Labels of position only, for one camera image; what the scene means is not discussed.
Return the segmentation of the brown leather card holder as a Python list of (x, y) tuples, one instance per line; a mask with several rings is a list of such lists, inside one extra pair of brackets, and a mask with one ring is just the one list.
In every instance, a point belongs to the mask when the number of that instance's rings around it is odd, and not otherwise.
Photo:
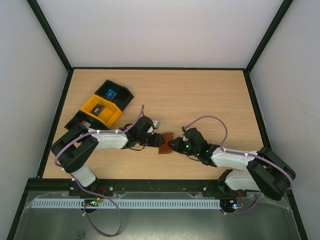
[(161, 135), (164, 139), (164, 143), (158, 148), (158, 154), (160, 154), (160, 155), (171, 154), (172, 149), (170, 148), (168, 143), (173, 140), (174, 133), (173, 132), (165, 132), (165, 133), (162, 133)]

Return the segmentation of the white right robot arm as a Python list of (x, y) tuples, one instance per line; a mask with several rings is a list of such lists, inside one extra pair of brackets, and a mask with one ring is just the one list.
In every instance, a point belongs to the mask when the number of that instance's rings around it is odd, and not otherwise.
[(174, 152), (193, 156), (203, 165), (225, 167), (218, 183), (218, 191), (224, 196), (237, 190), (260, 191), (279, 201), (296, 178), (295, 171), (270, 148), (249, 152), (226, 149), (208, 143), (195, 127), (167, 144)]

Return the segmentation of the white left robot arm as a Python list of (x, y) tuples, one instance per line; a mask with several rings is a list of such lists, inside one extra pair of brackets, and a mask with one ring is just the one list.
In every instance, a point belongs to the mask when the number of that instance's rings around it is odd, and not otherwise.
[(92, 185), (97, 177), (86, 164), (99, 149), (132, 149), (135, 145), (159, 148), (165, 139), (156, 133), (159, 122), (143, 115), (134, 123), (114, 130), (98, 130), (77, 123), (51, 147), (54, 164), (76, 179), (84, 188)]

